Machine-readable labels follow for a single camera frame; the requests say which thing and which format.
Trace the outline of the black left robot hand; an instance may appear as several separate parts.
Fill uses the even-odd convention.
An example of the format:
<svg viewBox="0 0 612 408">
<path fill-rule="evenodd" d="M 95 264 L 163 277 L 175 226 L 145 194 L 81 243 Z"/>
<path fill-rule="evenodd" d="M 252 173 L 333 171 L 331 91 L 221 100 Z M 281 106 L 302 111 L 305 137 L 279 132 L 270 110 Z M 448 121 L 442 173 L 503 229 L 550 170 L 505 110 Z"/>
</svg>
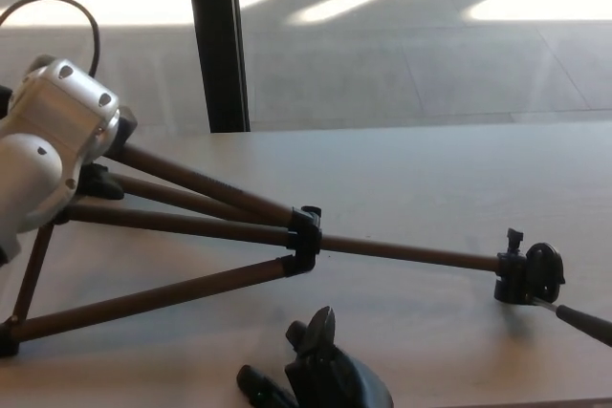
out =
<svg viewBox="0 0 612 408">
<path fill-rule="evenodd" d="M 125 106 L 119 109 L 117 134 L 105 152 L 107 158 L 113 159 L 122 149 L 138 126 L 133 112 Z M 116 201 L 124 197 L 119 182 L 111 177 L 107 166 L 89 162 L 80 168 L 76 195 Z"/>
</svg>

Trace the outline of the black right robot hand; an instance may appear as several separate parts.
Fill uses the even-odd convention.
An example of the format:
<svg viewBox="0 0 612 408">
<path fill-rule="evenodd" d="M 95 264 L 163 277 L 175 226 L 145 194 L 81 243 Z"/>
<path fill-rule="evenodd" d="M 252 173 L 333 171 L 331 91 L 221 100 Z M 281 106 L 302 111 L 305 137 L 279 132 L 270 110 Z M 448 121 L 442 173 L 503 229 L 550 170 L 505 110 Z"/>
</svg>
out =
<svg viewBox="0 0 612 408">
<path fill-rule="evenodd" d="M 286 338 L 295 359 L 284 368 L 286 390 L 251 365 L 236 382 L 252 407 L 392 407 L 383 381 L 363 362 L 335 344 L 336 317 L 327 306 L 309 323 L 293 322 Z"/>
</svg>

